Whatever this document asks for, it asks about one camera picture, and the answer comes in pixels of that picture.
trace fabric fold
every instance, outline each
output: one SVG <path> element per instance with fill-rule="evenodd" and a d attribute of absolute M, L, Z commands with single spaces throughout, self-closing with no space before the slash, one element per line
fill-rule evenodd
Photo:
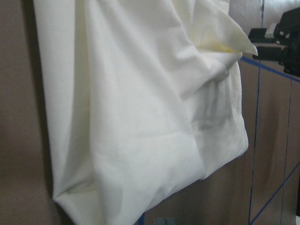
<path fill-rule="evenodd" d="M 248 147 L 228 0 L 35 0 L 54 200 L 132 225 Z"/>

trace blue tape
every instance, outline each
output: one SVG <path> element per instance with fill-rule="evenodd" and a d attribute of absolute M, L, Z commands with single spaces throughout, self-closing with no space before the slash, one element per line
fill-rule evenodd
<path fill-rule="evenodd" d="M 280 189 L 286 184 L 286 182 L 289 180 L 289 178 L 292 176 L 292 174 L 298 169 L 299 166 L 300 166 L 300 162 L 296 165 L 296 167 L 292 170 L 292 172 L 288 175 L 288 177 L 280 185 L 280 187 L 275 191 L 275 193 L 271 196 L 271 198 L 267 201 L 267 203 L 262 207 L 262 209 L 254 217 L 254 219 L 249 223 L 249 225 L 252 225 L 257 220 L 257 218 L 259 218 L 259 216 L 261 215 L 261 213 L 268 207 L 268 205 L 273 200 L 273 198 L 278 194 L 278 192 L 280 191 Z"/>
<path fill-rule="evenodd" d="M 278 70 L 275 70 L 275 69 L 273 69 L 273 68 L 271 68 L 271 67 L 268 67 L 268 66 L 266 66 L 266 65 L 260 64 L 259 62 L 254 61 L 254 60 L 252 60 L 252 59 L 249 59 L 249 58 L 247 58 L 247 57 L 245 57 L 245 56 L 243 56 L 240 60 L 243 61 L 243 62 L 249 63 L 249 64 L 251 64 L 251 65 L 253 65 L 253 66 L 259 67 L 259 68 L 261 68 L 261 69 L 270 71 L 270 72 L 272 72 L 272 73 L 275 73 L 275 74 L 277 74 L 277 75 L 283 76 L 283 77 L 285 77 L 285 78 L 288 78 L 288 79 L 291 79 L 291 80 L 293 80 L 293 81 L 296 81 L 296 82 L 299 82 L 299 83 L 300 83 L 300 80 L 299 80 L 299 79 L 297 79 L 297 78 L 295 78 L 295 77 L 293 77 L 293 76 L 291 76 L 291 75 L 287 75 L 287 74 L 282 73 L 282 72 L 280 72 L 280 71 L 278 71 Z"/>
<path fill-rule="evenodd" d="M 258 81 L 257 81 L 257 99 L 256 99 L 256 114 L 255 114 L 255 134 L 254 134 L 254 150 L 253 150 L 253 164 L 252 164 L 252 180 L 251 180 L 251 189 L 250 189 L 250 202 L 249 202 L 249 216 L 248 224 L 250 223 L 251 217 L 251 205 L 252 205 L 252 196 L 253 196 L 253 183 L 255 176 L 255 152 L 256 152 L 256 143 L 257 143 L 257 124 L 258 124 L 258 109 L 259 109 L 259 93 L 261 84 L 261 68 L 258 70 Z"/>
<path fill-rule="evenodd" d="M 285 146 L 285 171 L 284 171 L 284 176 L 285 176 L 285 173 L 286 173 L 287 147 L 288 147 L 289 131 L 290 131 L 291 102 L 292 102 L 292 80 L 291 80 L 291 84 L 290 84 L 290 102 L 289 102 L 289 117 L 288 117 L 288 120 L 287 120 L 287 135 L 286 135 L 286 146 Z M 280 219 L 280 224 L 282 224 L 283 202 L 284 202 L 284 195 L 282 195 L 282 201 L 281 201 L 281 219 Z"/>
<path fill-rule="evenodd" d="M 262 0 L 262 20 L 261 20 L 261 28 L 263 28 L 263 18 L 264 18 L 264 0 Z"/>
<path fill-rule="evenodd" d="M 139 220 L 137 221 L 138 225 L 144 225 L 144 223 L 145 223 L 145 213 L 143 213 L 139 218 Z"/>

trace beige wall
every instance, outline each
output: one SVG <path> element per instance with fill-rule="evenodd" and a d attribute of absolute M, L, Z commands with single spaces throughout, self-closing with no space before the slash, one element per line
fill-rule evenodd
<path fill-rule="evenodd" d="M 0 224 L 59 225 L 33 4 L 0 1 Z"/>

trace draped cloth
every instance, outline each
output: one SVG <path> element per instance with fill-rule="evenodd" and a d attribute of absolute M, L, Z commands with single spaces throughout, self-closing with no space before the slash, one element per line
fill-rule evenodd
<path fill-rule="evenodd" d="M 53 199 L 78 225 L 132 225 L 240 156 L 229 0 L 35 0 Z"/>

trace black object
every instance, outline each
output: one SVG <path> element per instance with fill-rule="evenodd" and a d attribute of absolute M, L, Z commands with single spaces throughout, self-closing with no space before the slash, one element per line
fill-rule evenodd
<path fill-rule="evenodd" d="M 268 29 L 252 29 L 248 37 L 252 43 L 285 46 L 283 49 L 260 46 L 258 56 L 253 59 L 278 61 L 285 67 L 285 73 L 300 76 L 300 7 L 283 13 L 280 23 Z"/>

